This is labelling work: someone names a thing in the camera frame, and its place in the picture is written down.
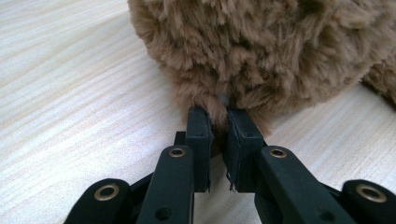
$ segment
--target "brown fur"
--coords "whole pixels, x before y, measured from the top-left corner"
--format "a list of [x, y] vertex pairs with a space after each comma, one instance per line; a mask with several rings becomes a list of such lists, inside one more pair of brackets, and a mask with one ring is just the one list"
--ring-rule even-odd
[[217, 127], [226, 105], [268, 133], [273, 114], [329, 100], [365, 81], [396, 103], [393, 0], [129, 0], [150, 57], [177, 103], [204, 107]]

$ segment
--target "wood grain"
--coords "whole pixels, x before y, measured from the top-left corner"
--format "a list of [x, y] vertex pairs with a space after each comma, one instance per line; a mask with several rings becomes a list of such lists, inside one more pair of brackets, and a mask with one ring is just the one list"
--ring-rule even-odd
[[[0, 2], [0, 223], [62, 223], [92, 183], [134, 183], [185, 129], [171, 85], [135, 36], [125, 1]], [[396, 192], [396, 113], [361, 85], [279, 116], [288, 147], [340, 189], [364, 178]], [[197, 194], [195, 223], [260, 223], [252, 195]]]

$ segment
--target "light wood surface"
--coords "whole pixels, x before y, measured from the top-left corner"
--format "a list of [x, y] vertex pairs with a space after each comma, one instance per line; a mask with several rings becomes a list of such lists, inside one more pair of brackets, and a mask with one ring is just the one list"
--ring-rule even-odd
[[[94, 182], [151, 173], [185, 129], [125, 0], [0, 1], [0, 72], [0, 223], [62, 223]], [[319, 181], [396, 192], [395, 109], [363, 86], [274, 127], [267, 143]], [[260, 223], [253, 196], [228, 191], [220, 158], [212, 167], [195, 223]]]

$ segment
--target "stuffed animal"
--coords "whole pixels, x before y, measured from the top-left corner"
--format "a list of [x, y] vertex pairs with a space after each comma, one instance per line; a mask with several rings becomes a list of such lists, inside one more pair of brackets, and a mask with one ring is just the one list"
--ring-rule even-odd
[[364, 81], [396, 104], [394, 0], [129, 0], [132, 23], [183, 111], [274, 114]]

